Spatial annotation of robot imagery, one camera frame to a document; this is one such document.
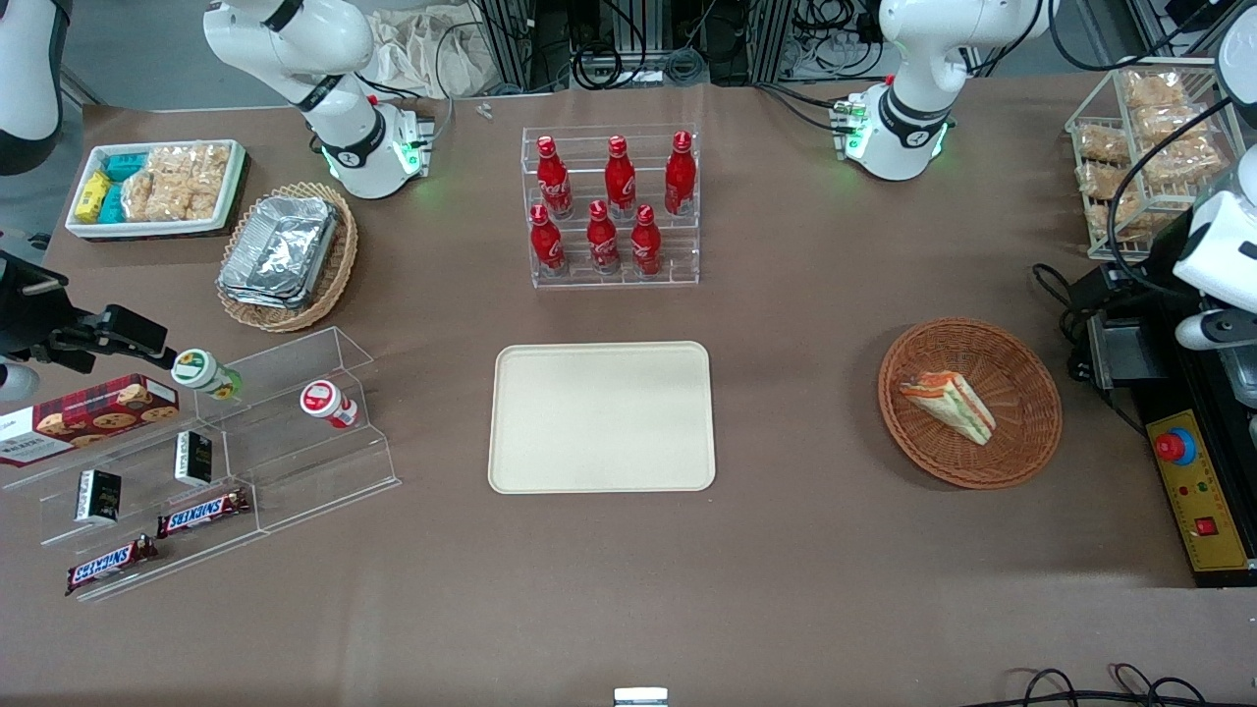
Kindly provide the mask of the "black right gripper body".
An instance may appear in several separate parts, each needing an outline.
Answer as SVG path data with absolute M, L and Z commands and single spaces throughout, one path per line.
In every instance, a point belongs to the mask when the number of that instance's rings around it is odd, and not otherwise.
M 6 359 L 52 364 L 52 336 L 72 323 L 69 278 L 3 253 L 1 351 Z

